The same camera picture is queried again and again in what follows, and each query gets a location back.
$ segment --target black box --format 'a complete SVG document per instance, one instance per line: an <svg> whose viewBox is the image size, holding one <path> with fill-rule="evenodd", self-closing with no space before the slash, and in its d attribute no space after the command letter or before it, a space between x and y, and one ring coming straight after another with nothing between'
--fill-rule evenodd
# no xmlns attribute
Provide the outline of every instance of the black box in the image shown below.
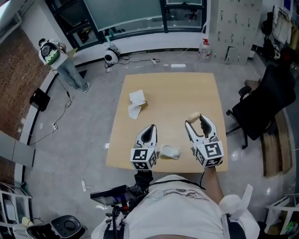
<svg viewBox="0 0 299 239"><path fill-rule="evenodd" d="M30 97L30 104L40 111L44 111L50 101L48 96L41 89L37 88L33 95Z"/></svg>

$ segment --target sneaker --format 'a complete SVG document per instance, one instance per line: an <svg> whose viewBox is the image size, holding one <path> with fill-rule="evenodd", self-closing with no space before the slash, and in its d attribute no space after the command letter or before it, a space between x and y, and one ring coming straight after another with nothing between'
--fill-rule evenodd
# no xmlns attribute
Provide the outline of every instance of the sneaker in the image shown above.
<svg viewBox="0 0 299 239"><path fill-rule="evenodd" d="M90 83L87 82L87 89L86 89L85 91L83 91L84 93L88 92L88 90L89 90L89 86L90 86Z"/></svg>

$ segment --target standing person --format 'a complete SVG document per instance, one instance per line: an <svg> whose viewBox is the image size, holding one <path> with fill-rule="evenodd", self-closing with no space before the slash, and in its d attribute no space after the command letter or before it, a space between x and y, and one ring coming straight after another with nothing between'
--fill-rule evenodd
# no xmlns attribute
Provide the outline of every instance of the standing person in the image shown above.
<svg viewBox="0 0 299 239"><path fill-rule="evenodd" d="M38 55L41 61L44 64L47 64L42 56L41 50L43 45L48 42L52 43L60 51L59 57L50 65L50 67L53 70L56 70L69 86L73 87L77 91L81 90L86 93L89 89L90 83L84 82L83 78L80 76L79 72L74 66L74 63L69 58L69 54L66 52L65 44L53 39L46 40L42 38L39 40L38 45L41 49L39 50Z"/></svg>
<svg viewBox="0 0 299 239"><path fill-rule="evenodd" d="M113 220L105 220L94 229L92 239L257 239L260 228L244 209L239 210L237 195L224 197L215 167L205 168L205 187L178 175L166 176L152 185L151 171L138 171L136 185L148 194L130 203L125 218L116 219L118 232L112 233Z"/></svg>

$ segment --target plastic water bottle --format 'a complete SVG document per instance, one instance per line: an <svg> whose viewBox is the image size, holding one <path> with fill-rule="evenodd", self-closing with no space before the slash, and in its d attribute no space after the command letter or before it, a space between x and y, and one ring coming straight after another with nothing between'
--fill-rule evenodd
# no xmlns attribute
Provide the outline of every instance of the plastic water bottle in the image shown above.
<svg viewBox="0 0 299 239"><path fill-rule="evenodd" d="M211 56L211 47L207 39L203 39L198 49L199 60L206 61Z"/></svg>

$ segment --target brown brick wall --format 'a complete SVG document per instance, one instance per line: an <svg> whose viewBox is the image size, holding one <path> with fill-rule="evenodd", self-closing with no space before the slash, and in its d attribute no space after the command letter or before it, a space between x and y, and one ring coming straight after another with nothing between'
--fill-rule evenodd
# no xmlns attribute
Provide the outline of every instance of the brown brick wall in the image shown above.
<svg viewBox="0 0 299 239"><path fill-rule="evenodd" d="M26 118L29 99L49 73L22 29L17 28L0 44L0 130L20 138L21 119ZM12 183L14 163L0 159L0 181Z"/></svg>

